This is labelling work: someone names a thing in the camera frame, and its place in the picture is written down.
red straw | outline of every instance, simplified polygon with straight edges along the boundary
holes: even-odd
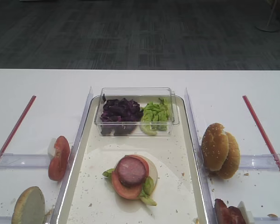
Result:
[[[279,162],[279,160],[277,158],[277,154],[276,154],[276,151],[275,151],[273,145],[271,144],[268,136],[266,135],[265,130],[263,129],[263,127],[262,127],[262,125],[261,125],[261,123],[260,123],[260,121],[259,121],[259,119],[258,119],[258,117],[257,117],[257,115],[255,113],[255,111],[253,110],[253,107],[252,107],[250,101],[248,100],[248,97],[247,96],[243,96],[243,99],[244,99],[244,101],[245,101],[245,103],[246,103],[246,105],[247,105],[247,107],[248,107],[248,109],[249,109],[249,111],[250,111],[250,113],[251,113],[251,115],[252,115],[252,117],[253,117],[253,119],[254,119],[254,121],[255,121],[255,123],[256,123],[259,131],[260,131],[260,133],[261,133],[261,135],[262,135],[262,137],[263,137],[263,139],[265,140],[267,147],[269,148],[271,154],[273,154],[273,156],[274,156],[274,158],[276,160],[276,163],[277,163],[277,165],[279,167],[279,171],[280,171],[280,162]]]
[[[14,128],[12,129],[11,133],[9,134],[8,138],[6,139],[5,143],[3,144],[1,150],[0,150],[0,158],[3,155],[3,153],[5,152],[6,148],[8,147],[11,139],[13,138],[14,134],[16,133],[16,131],[18,130],[20,124],[22,123],[22,121],[24,120],[26,114],[28,113],[30,107],[32,106],[34,100],[35,100],[36,96],[32,96],[29,103],[27,104],[26,108],[24,109],[23,113],[21,114],[20,118],[18,119],[17,123],[15,124]]]

red cabbage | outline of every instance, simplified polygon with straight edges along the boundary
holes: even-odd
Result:
[[[103,95],[103,101],[103,113],[100,117],[103,122],[141,121],[143,110],[136,101],[126,98],[106,100],[105,95]],[[101,134],[108,135],[114,130],[114,135],[126,135],[131,133],[135,127],[135,125],[103,125]]]

tomato slice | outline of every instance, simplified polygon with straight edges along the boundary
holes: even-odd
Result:
[[[135,158],[135,159],[138,159],[138,160],[140,160],[140,161],[143,163],[143,165],[144,165],[144,167],[145,167],[145,170],[146,170],[146,177],[148,177],[148,176],[149,176],[149,165],[148,165],[148,163],[146,162],[146,160],[143,159],[143,158],[140,157],[140,156],[137,156],[137,155],[128,155],[128,156],[133,157],[133,158]]]
[[[51,180],[60,181],[66,171],[70,156],[70,145],[64,136],[59,136],[54,144],[54,148],[55,156],[50,162],[48,174]]]
[[[137,199],[138,195],[142,191],[142,184],[132,186],[129,188],[122,185],[121,182],[119,181],[119,177],[116,171],[112,172],[112,185],[115,191],[117,192],[117,194],[119,194],[121,197],[125,199],[130,199],[130,200]]]

stand base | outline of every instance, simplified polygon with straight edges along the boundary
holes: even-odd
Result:
[[[275,33],[280,31],[280,27],[275,24],[270,24],[267,26],[266,24],[260,24],[255,26],[256,29],[263,31],[263,32],[269,32],[269,33]]]

green lettuce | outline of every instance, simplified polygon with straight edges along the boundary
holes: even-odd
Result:
[[[148,176],[143,185],[143,190],[147,195],[151,195],[154,190],[154,180]]]
[[[106,171],[103,172],[103,176],[108,177],[108,179],[111,179],[112,176],[112,172],[114,171],[114,168],[108,169]]]
[[[144,107],[142,122],[167,122],[169,118],[168,102],[159,98],[160,103],[150,102]],[[156,135],[157,131],[166,131],[167,125],[140,125],[140,129],[147,135]]]
[[[157,206],[157,202],[155,202],[153,199],[151,199],[142,189],[140,195],[139,195],[140,200],[146,204],[146,205],[150,205],[150,206]]]

